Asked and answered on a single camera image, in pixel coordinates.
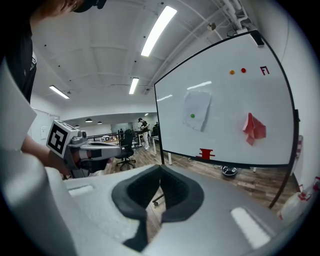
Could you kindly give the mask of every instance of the table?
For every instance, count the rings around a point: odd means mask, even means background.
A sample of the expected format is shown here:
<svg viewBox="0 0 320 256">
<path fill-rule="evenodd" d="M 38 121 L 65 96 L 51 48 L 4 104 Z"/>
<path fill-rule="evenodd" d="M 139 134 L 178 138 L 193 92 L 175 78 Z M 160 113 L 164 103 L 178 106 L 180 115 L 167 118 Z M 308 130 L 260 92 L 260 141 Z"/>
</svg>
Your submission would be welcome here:
<svg viewBox="0 0 320 256">
<path fill-rule="evenodd" d="M 159 140 L 159 136 L 153 136 L 153 137 L 152 137 L 153 151 L 154 151 L 154 154 L 155 154 L 155 155 L 157 154 L 155 141 L 158 141 L 158 140 Z M 169 152 L 168 152 L 168 158 L 169 158 L 169 165 L 172 165 L 171 153 L 169 153 Z"/>
</svg>

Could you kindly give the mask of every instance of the red paper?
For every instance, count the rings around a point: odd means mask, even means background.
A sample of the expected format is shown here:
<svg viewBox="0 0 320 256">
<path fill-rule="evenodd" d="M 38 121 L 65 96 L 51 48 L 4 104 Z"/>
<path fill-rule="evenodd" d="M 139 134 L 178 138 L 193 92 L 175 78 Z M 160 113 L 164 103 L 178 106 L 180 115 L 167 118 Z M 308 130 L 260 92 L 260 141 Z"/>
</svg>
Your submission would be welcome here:
<svg viewBox="0 0 320 256">
<path fill-rule="evenodd" d="M 251 113 L 248 114 L 242 130 L 247 134 L 246 142 L 251 146 L 255 143 L 256 139 L 263 139 L 266 137 L 266 126 Z"/>
</svg>

